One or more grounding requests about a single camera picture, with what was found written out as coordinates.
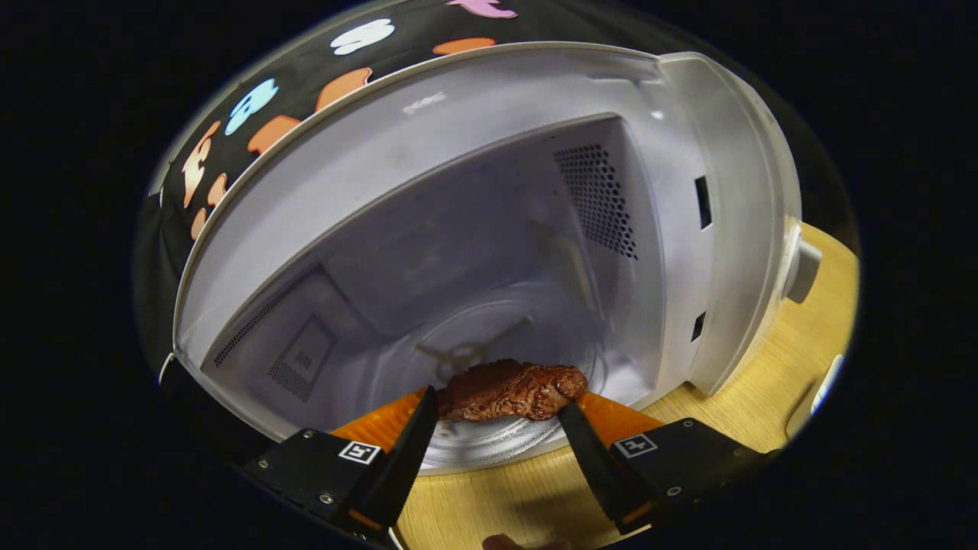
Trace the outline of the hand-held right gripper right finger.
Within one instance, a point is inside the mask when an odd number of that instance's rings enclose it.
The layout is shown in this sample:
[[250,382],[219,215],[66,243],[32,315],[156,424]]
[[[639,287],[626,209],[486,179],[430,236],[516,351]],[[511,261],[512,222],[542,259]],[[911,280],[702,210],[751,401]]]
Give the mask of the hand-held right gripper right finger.
[[591,494],[621,535],[674,522],[782,452],[757,451],[692,417],[663,422],[591,391],[558,419]]

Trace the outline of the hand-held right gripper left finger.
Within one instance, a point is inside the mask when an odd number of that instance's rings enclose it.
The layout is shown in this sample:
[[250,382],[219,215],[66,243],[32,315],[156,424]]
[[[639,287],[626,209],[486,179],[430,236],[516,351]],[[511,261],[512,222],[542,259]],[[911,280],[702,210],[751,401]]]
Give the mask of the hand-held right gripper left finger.
[[311,521],[391,545],[438,422],[422,387],[333,432],[304,428],[242,467],[242,476]]

